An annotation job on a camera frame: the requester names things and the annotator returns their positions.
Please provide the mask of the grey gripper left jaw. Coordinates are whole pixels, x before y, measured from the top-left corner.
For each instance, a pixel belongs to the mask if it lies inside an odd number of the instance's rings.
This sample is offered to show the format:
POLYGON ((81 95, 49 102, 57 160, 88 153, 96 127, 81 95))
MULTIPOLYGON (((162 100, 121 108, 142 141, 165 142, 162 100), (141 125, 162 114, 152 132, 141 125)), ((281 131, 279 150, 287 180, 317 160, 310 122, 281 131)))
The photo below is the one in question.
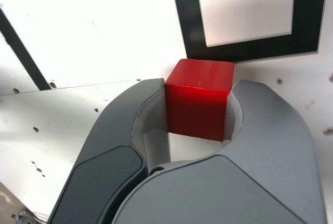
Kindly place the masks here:
POLYGON ((143 80, 100 113, 49 223, 112 223, 149 171, 171 160, 164 79, 143 80))

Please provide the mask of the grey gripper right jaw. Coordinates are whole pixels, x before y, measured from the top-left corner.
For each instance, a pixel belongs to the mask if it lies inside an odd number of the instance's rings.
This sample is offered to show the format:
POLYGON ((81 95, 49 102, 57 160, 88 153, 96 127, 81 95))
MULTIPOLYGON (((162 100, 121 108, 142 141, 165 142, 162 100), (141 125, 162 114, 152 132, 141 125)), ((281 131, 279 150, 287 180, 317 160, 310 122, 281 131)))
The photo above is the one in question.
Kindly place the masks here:
POLYGON ((228 98, 232 139, 141 182, 114 223, 326 223, 314 140, 267 85, 240 80, 228 98))

